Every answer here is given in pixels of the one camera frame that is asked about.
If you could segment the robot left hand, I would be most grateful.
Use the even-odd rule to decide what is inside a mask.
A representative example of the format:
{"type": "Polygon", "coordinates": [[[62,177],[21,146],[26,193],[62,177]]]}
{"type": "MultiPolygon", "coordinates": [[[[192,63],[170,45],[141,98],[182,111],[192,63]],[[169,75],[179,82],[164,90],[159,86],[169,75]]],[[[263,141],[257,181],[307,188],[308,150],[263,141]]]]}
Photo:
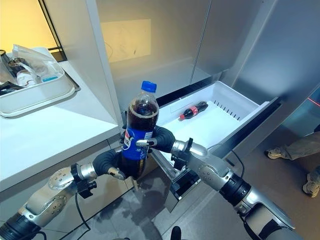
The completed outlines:
{"type": "Polygon", "coordinates": [[[111,149],[99,154],[92,162],[96,175],[110,175],[124,181],[129,177],[137,180],[145,168],[145,160],[125,158],[121,151],[111,149]]]}

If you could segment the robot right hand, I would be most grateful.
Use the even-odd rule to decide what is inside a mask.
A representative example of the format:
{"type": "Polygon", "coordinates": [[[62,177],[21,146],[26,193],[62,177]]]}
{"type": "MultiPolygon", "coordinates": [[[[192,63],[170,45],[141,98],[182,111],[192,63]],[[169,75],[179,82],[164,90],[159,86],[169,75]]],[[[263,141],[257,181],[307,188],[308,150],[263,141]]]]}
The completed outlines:
{"type": "Polygon", "coordinates": [[[135,145],[137,147],[151,147],[165,153],[170,153],[175,141],[175,136],[170,130],[156,125],[150,139],[139,139],[135,142],[135,145]]]}

